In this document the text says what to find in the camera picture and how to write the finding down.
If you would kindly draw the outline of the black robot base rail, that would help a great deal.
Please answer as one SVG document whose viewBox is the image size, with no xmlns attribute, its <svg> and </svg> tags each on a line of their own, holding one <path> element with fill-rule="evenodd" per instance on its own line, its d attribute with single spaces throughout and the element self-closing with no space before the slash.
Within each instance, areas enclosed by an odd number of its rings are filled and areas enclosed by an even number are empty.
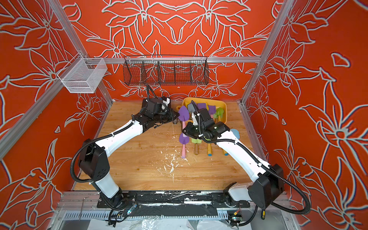
<svg viewBox="0 0 368 230">
<path fill-rule="evenodd" d="M 205 205 L 213 208 L 249 208 L 248 201 L 234 201 L 223 191 L 124 191 L 123 196 L 139 205 Z"/>
</svg>

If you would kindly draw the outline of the purple shovel pink handle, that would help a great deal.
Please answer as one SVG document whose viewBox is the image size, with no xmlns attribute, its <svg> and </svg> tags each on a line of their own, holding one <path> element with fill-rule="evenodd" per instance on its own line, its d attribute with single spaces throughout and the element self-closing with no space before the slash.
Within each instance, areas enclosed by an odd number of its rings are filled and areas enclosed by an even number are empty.
<svg viewBox="0 0 368 230">
<path fill-rule="evenodd" d="M 186 158 L 186 145 L 189 143 L 190 138 L 185 135 L 184 133 L 181 133 L 179 136 L 179 142 L 182 144 L 182 158 L 185 159 Z"/>
<path fill-rule="evenodd" d="M 189 111 L 185 106 L 180 107 L 178 118 L 182 122 L 182 129 L 185 129 L 186 122 L 189 120 Z"/>
</svg>

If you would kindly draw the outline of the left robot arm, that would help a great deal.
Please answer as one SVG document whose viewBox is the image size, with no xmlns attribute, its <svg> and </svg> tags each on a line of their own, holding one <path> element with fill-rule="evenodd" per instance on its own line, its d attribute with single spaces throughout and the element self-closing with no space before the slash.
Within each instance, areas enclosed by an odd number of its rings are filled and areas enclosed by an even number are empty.
<svg viewBox="0 0 368 230">
<path fill-rule="evenodd" d="M 159 127 L 173 122 L 179 113 L 168 109 L 162 113 L 140 111 L 132 115 L 125 125 L 110 133 L 93 140 L 87 139 L 75 153 L 70 166 L 72 179 L 77 183 L 90 183 L 99 192 L 100 198 L 112 210 L 120 211 L 128 205 L 121 188 L 110 174 L 108 158 L 122 145 L 151 127 Z"/>
</svg>

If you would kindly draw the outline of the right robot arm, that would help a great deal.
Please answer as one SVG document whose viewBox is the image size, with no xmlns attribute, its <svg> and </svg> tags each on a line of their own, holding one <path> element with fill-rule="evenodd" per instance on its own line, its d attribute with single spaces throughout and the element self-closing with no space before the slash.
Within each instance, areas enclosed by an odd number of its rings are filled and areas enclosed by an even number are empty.
<svg viewBox="0 0 368 230">
<path fill-rule="evenodd" d="M 311 203 L 306 194 L 291 181 L 284 178 L 283 169 L 275 164 L 270 165 L 255 155 L 234 135 L 223 122 L 214 122 L 207 109 L 195 107 L 193 113 L 195 124 L 188 123 L 183 133 L 191 138 L 213 143 L 225 150 L 245 170 L 253 182 L 247 186 L 247 193 L 259 208 L 266 210 L 270 205 L 285 212 L 304 215 L 311 211 Z M 275 200 L 285 191 L 284 185 L 294 189 L 304 201 L 303 209 L 289 209 Z"/>
</svg>

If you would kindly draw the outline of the light green shovel wooden handle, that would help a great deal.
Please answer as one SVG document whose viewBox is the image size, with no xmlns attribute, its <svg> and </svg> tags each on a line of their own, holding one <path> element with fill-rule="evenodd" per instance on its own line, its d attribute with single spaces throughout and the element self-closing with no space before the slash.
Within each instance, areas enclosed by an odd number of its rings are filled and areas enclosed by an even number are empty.
<svg viewBox="0 0 368 230">
<path fill-rule="evenodd" d="M 192 138 L 191 142 L 194 144 L 194 154 L 198 155 L 199 154 L 199 145 L 200 145 L 200 143 L 202 143 L 202 140 Z"/>
</svg>

